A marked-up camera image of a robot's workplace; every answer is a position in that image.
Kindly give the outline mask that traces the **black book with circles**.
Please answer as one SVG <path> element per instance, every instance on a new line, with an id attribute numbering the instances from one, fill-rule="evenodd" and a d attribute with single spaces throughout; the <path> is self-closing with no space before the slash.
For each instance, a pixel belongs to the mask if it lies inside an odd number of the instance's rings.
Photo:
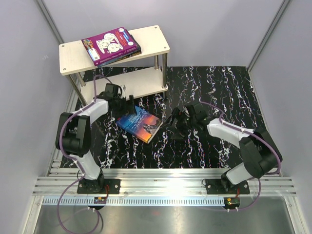
<path id="1" fill-rule="evenodd" d="M 137 48 L 136 50 L 127 53 L 125 56 L 122 57 L 122 59 L 127 59 L 136 55 L 140 55 L 141 54 L 141 48 Z"/>

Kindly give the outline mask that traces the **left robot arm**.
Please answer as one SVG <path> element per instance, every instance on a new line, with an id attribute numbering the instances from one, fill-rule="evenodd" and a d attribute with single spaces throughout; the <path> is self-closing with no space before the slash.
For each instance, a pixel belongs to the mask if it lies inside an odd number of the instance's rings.
<path id="1" fill-rule="evenodd" d="M 134 97 L 130 95 L 126 99 L 125 90 L 125 85 L 107 83 L 105 90 L 95 94 L 90 104 L 72 113 L 64 112 L 59 117 L 56 148 L 80 170 L 78 187 L 81 193 L 99 194 L 107 187 L 103 172 L 91 154 L 91 127 L 106 114 L 115 119 L 136 114 Z"/>

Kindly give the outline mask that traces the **purple puzzle book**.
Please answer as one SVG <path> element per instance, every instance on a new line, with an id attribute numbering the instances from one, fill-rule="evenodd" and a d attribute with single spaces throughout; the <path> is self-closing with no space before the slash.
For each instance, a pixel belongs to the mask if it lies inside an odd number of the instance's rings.
<path id="1" fill-rule="evenodd" d="M 134 51 L 140 46 L 124 27 L 82 39 L 81 42 L 95 67 Z"/>

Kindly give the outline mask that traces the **blue Jane Eyre book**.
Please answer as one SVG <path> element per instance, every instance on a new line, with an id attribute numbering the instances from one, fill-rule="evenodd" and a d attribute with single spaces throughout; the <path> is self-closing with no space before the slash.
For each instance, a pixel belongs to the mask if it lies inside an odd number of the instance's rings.
<path id="1" fill-rule="evenodd" d="M 135 106 L 135 110 L 136 114 L 119 118 L 117 126 L 148 144 L 160 129 L 163 121 L 138 106 Z"/>

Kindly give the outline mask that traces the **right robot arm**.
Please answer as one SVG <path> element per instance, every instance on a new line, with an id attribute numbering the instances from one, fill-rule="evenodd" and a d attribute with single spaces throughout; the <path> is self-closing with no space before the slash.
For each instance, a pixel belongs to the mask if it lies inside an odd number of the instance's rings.
<path id="1" fill-rule="evenodd" d="M 174 127 L 173 140 L 186 140 L 191 130 L 224 140 L 240 150 L 242 163 L 229 169 L 215 182 L 206 181 L 207 190 L 219 194 L 234 194 L 248 179 L 260 179 L 281 170 L 282 155 L 267 130 L 253 130 L 226 122 L 221 116 L 211 116 L 200 102 L 187 105 L 184 110 L 174 108 L 165 121 Z"/>

